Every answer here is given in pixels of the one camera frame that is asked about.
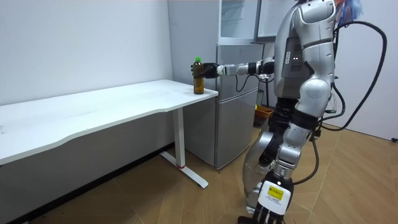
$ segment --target bottle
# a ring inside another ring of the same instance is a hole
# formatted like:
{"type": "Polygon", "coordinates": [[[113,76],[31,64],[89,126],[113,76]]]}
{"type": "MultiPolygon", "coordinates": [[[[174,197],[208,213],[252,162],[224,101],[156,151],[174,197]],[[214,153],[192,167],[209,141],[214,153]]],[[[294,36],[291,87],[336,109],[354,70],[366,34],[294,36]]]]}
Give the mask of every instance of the bottle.
{"type": "Polygon", "coordinates": [[[203,77],[199,77],[199,75],[203,73],[203,64],[200,61],[200,57],[195,57],[195,63],[192,66],[193,93],[198,95],[205,92],[203,88],[203,77]]]}

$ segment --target glass cabinet door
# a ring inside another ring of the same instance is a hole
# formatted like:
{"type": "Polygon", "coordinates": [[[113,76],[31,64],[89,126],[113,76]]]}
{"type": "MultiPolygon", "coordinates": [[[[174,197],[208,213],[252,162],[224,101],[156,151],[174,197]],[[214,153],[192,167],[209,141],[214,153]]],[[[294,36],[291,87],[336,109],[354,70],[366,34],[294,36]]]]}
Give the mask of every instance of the glass cabinet door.
{"type": "Polygon", "coordinates": [[[220,38],[253,42],[258,0],[221,0],[220,4],[220,38]]]}
{"type": "Polygon", "coordinates": [[[289,10],[297,4],[294,0],[260,0],[256,40],[274,40],[279,26],[289,10]]]}

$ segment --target yellow label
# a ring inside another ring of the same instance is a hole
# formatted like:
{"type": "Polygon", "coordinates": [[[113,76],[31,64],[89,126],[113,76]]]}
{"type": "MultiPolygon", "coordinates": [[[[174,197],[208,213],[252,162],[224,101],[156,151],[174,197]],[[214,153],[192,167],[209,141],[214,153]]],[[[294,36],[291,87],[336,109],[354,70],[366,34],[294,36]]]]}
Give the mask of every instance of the yellow label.
{"type": "Polygon", "coordinates": [[[268,190],[268,195],[270,195],[271,197],[274,197],[278,200],[282,200],[282,196],[284,195],[284,192],[273,187],[273,186],[270,186],[269,190],[268,190]]]}

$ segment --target white table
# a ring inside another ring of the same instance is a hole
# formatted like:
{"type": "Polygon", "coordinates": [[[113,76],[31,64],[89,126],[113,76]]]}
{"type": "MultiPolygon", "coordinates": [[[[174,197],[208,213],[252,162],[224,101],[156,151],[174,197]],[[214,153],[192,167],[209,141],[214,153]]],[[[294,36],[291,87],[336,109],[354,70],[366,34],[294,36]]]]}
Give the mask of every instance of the white table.
{"type": "Polygon", "coordinates": [[[173,111],[177,158],[161,155],[205,188],[207,181],[185,166],[182,108],[217,95],[213,90],[195,95],[191,85],[157,80],[0,106],[0,165],[95,131],[173,111]]]}

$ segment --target black cable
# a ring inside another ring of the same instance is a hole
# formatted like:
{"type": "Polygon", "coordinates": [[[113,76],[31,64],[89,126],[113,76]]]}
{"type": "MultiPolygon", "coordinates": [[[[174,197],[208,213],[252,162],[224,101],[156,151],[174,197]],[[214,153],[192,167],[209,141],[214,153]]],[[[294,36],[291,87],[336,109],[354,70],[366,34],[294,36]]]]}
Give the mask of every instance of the black cable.
{"type": "Polygon", "coordinates": [[[319,122],[318,122],[318,123],[319,123],[319,127],[321,126],[321,127],[325,128],[325,129],[328,129],[328,128],[322,126],[322,122],[324,122],[324,121],[326,121],[326,120],[329,120],[329,119],[341,117],[341,116],[343,116],[343,115],[345,114],[345,112],[346,112],[346,102],[345,102],[345,100],[344,100],[344,98],[343,98],[343,95],[342,95],[342,94],[340,93],[340,91],[337,89],[335,83],[332,83],[332,84],[331,84],[331,87],[336,91],[336,93],[337,93],[337,95],[338,95],[338,98],[340,98],[340,100],[341,100],[341,104],[342,104],[342,107],[343,107],[343,108],[341,109],[341,113],[340,113],[340,114],[333,115],[333,116],[329,116],[329,117],[327,117],[327,118],[323,118],[323,117],[322,117],[322,118],[319,120],[319,122]]]}
{"type": "Polygon", "coordinates": [[[341,127],[341,128],[333,129],[333,128],[328,128],[328,127],[323,127],[323,128],[325,128],[325,129],[327,129],[327,130],[329,130],[329,131],[341,131],[341,130],[344,130],[344,129],[347,128],[347,126],[352,122],[352,120],[354,119],[355,115],[358,113],[358,111],[361,109],[362,105],[365,103],[365,101],[368,99],[369,95],[370,95],[371,92],[373,91],[373,88],[374,88],[374,86],[376,85],[377,79],[379,78],[379,75],[380,75],[380,73],[381,73],[381,68],[383,67],[384,59],[385,59],[385,57],[386,57],[386,51],[387,51],[387,36],[386,36],[386,34],[385,34],[380,28],[378,28],[377,26],[375,26],[375,25],[373,25],[373,24],[371,24],[371,23],[363,22],[363,21],[352,21],[352,22],[347,22],[347,23],[344,23],[344,24],[338,26],[338,27],[335,29],[335,32],[337,33],[337,32],[339,32],[339,30],[340,30],[341,28],[347,27],[347,26],[349,26],[349,25],[351,25],[351,24],[361,24],[361,25],[370,27],[370,28],[374,29],[376,32],[378,32],[378,33],[381,35],[382,40],[383,40],[382,52],[381,52],[381,56],[380,56],[379,66],[377,67],[377,71],[376,71],[376,74],[375,74],[375,76],[374,76],[374,78],[373,78],[373,81],[372,81],[372,83],[371,83],[371,86],[369,87],[368,91],[366,92],[365,96],[363,97],[363,99],[361,100],[361,102],[359,103],[359,105],[355,108],[353,114],[348,118],[347,122],[346,122],[346,123],[344,124],[344,126],[341,127]]]}
{"type": "MultiPolygon", "coordinates": [[[[267,83],[266,81],[261,81],[260,78],[258,78],[258,79],[259,79],[259,81],[262,82],[262,83],[267,83]]],[[[273,81],[274,81],[274,79],[271,79],[271,80],[268,81],[268,83],[271,83],[271,82],[273,82],[273,81]]]]}
{"type": "Polygon", "coordinates": [[[319,153],[318,153],[317,144],[315,143],[316,139],[315,139],[315,132],[314,131],[311,134],[311,140],[312,140],[313,150],[314,150],[314,153],[315,153],[315,167],[314,167],[312,173],[308,177],[306,177],[306,178],[304,178],[302,180],[293,182],[292,183],[293,185],[302,184],[302,183],[310,180],[318,172],[318,168],[319,168],[319,153]]]}
{"type": "Polygon", "coordinates": [[[238,90],[238,76],[235,75],[235,80],[236,80],[235,89],[236,89],[236,91],[237,91],[238,93],[242,92],[243,88],[246,86],[246,83],[248,82],[249,77],[251,77],[251,76],[256,77],[256,78],[257,78],[260,82],[262,82],[262,83],[267,83],[267,82],[265,82],[265,81],[262,81],[262,79],[260,79],[260,77],[258,77],[257,75],[255,75],[255,74],[250,74],[250,75],[248,75],[248,76],[246,77],[246,79],[244,80],[244,83],[243,83],[242,88],[241,88],[240,90],[238,90]]]}
{"type": "Polygon", "coordinates": [[[244,80],[244,83],[243,83],[242,88],[241,88],[240,90],[238,90],[238,76],[235,75],[235,80],[236,80],[235,89],[236,89],[236,91],[237,91],[238,93],[242,92],[242,90],[243,90],[244,86],[246,86],[246,82],[248,82],[248,78],[249,78],[250,76],[252,76],[252,75],[248,75],[248,76],[246,77],[246,79],[244,80]]]}

